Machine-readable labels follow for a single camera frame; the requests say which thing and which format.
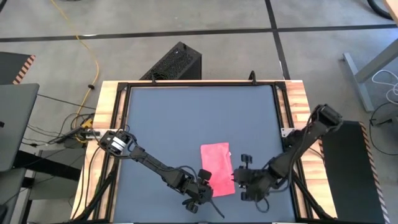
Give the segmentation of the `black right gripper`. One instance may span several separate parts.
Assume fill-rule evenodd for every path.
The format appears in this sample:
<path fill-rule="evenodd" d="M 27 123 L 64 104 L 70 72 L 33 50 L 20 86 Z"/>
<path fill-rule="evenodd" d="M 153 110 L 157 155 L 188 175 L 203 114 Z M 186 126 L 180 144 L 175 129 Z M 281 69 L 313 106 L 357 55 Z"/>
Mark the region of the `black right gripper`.
<path fill-rule="evenodd" d="M 268 172 L 262 169 L 249 169 L 252 156 L 241 154 L 243 163 L 233 171 L 233 182 L 242 190 L 242 201 L 261 201 L 268 190 Z"/>

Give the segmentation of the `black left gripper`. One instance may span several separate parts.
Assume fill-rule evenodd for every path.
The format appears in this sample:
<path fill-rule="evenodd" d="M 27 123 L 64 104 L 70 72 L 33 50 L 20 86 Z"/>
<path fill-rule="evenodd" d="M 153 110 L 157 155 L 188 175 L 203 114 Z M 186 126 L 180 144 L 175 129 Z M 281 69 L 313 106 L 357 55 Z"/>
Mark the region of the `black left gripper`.
<path fill-rule="evenodd" d="M 185 201 L 185 208 L 192 213 L 198 211 L 198 206 L 208 203 L 212 200 L 213 189 L 210 186 L 211 172 L 200 169 L 198 173 L 198 183 L 186 182 L 182 193 L 190 198 Z"/>

